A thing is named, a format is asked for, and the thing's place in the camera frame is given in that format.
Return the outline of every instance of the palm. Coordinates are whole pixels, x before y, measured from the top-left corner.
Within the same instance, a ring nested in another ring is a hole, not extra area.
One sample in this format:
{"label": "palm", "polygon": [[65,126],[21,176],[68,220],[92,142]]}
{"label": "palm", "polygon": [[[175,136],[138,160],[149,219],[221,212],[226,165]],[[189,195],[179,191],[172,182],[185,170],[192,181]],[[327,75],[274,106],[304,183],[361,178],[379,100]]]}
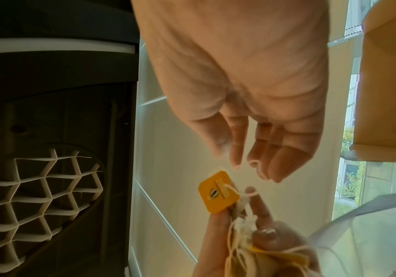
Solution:
{"label": "palm", "polygon": [[328,80],[326,0],[138,0],[134,11],[173,112],[216,155],[281,181],[315,153]]}

